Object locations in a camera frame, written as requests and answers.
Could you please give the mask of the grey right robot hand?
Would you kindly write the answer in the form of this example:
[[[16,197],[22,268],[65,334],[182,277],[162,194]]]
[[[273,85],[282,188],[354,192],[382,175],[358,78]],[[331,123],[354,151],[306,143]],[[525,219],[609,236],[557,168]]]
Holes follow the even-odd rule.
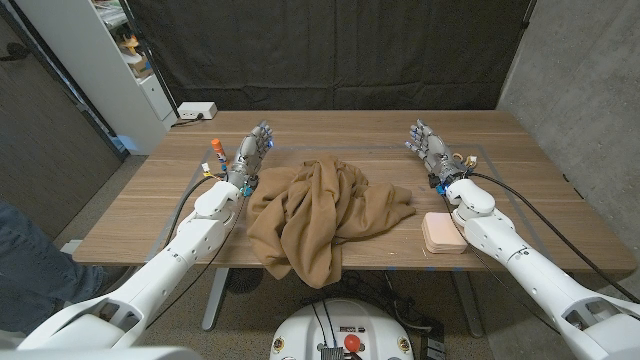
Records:
[[[431,188],[445,190],[464,177],[467,167],[462,158],[456,157],[442,138],[421,119],[410,127],[410,136],[411,140],[405,145],[423,162]]]

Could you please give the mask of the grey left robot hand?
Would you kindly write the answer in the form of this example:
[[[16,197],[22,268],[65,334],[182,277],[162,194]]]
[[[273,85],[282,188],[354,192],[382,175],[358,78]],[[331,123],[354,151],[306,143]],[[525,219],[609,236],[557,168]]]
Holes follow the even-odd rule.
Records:
[[[257,176],[263,159],[272,147],[273,130],[266,120],[262,120],[243,138],[228,170],[227,182],[241,189]]]

